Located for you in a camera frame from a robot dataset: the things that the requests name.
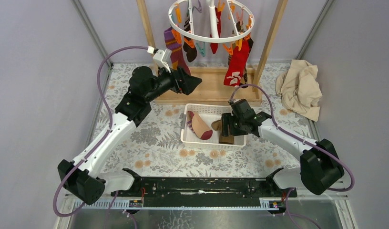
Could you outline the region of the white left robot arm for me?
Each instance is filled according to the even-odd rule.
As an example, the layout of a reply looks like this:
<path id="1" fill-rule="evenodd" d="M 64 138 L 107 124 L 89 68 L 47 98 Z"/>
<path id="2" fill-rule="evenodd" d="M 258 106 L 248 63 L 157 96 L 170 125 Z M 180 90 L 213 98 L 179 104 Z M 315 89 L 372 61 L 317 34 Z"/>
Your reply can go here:
<path id="1" fill-rule="evenodd" d="M 64 159 L 58 164 L 62 187 L 87 205 L 95 203 L 103 193 L 123 190 L 129 196 L 138 194 L 140 184 L 132 174 L 101 173 L 107 158 L 148 116 L 151 101 L 168 91 L 190 95 L 201 83 L 201 78 L 189 75 L 183 68 L 159 68 L 157 76 L 147 66 L 135 68 L 128 92 L 110 118 L 110 126 L 72 161 Z"/>

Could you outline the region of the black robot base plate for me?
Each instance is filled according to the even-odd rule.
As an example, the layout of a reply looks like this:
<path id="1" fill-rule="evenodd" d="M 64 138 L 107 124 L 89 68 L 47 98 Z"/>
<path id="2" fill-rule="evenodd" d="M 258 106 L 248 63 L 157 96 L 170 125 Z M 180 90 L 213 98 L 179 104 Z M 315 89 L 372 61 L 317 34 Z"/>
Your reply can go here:
<path id="1" fill-rule="evenodd" d="M 297 192 L 280 189 L 271 178 L 139 177 L 129 190 L 111 195 L 139 200 L 263 198 L 284 202 L 287 196 L 295 198 Z"/>

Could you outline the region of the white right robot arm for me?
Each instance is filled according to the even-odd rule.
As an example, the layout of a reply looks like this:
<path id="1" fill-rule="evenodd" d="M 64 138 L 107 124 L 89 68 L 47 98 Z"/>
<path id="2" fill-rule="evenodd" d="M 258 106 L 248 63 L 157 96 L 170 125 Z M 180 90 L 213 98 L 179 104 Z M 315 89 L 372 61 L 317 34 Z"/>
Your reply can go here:
<path id="1" fill-rule="evenodd" d="M 281 168 L 266 177 L 269 195 L 277 197 L 290 188 L 306 188 L 321 195 L 344 176 L 344 168 L 330 141 L 315 141 L 281 128 L 273 115 L 256 113 L 245 99 L 230 105 L 232 111 L 221 117 L 223 136 L 252 134 L 286 150 L 300 163 L 298 168 Z"/>

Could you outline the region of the red santa bear sock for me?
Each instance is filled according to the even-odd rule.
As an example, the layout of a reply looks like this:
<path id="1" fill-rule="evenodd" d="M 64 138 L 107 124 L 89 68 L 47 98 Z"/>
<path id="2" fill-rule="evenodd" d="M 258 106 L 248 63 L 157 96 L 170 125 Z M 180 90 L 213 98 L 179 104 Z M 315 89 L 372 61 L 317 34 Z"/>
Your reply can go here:
<path id="1" fill-rule="evenodd" d="M 236 46 L 231 55 L 228 70 L 225 74 L 223 85 L 237 87 L 243 77 L 243 71 L 249 56 L 249 45 L 247 41 L 242 42 L 241 49 Z"/>

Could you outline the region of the brown argyle sock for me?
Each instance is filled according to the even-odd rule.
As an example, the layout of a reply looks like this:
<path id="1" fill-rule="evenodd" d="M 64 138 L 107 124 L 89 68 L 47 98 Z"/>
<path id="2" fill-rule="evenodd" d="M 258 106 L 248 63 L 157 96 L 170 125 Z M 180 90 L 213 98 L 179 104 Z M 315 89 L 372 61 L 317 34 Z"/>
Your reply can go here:
<path id="1" fill-rule="evenodd" d="M 247 55 L 247 60 L 246 60 L 246 63 L 245 63 L 245 67 L 243 69 L 243 77 L 241 78 L 240 85 L 244 85 L 244 84 L 248 83 L 247 61 L 248 61 L 249 55 L 250 55 L 250 53 L 252 51 L 252 48 L 253 48 L 253 45 L 254 45 L 254 41 L 252 40 L 251 37 L 249 37 L 246 41 L 248 43 L 249 50 L 248 50 L 248 55 Z"/>

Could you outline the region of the tan brown sock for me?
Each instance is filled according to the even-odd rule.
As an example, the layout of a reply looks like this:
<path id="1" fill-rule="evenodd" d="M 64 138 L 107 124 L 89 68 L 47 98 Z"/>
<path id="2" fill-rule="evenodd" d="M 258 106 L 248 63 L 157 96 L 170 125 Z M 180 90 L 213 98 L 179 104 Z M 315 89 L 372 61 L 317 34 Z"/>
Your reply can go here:
<path id="1" fill-rule="evenodd" d="M 223 136 L 222 135 L 222 121 L 221 120 L 216 120 L 212 122 L 211 127 L 214 131 L 217 131 L 219 133 L 219 143 L 220 144 L 226 144 L 226 145 L 233 145 L 234 144 L 234 139 L 235 137 L 230 135 L 230 136 Z"/>

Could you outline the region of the beige maroon toe sock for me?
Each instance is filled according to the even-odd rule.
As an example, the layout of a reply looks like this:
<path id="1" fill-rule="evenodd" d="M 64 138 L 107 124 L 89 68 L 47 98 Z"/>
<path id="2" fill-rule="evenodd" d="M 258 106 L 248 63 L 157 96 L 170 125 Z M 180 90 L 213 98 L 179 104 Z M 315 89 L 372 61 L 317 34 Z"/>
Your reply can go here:
<path id="1" fill-rule="evenodd" d="M 187 126 L 199 139 L 208 140 L 212 137 L 213 130 L 197 112 L 187 111 L 186 118 Z"/>

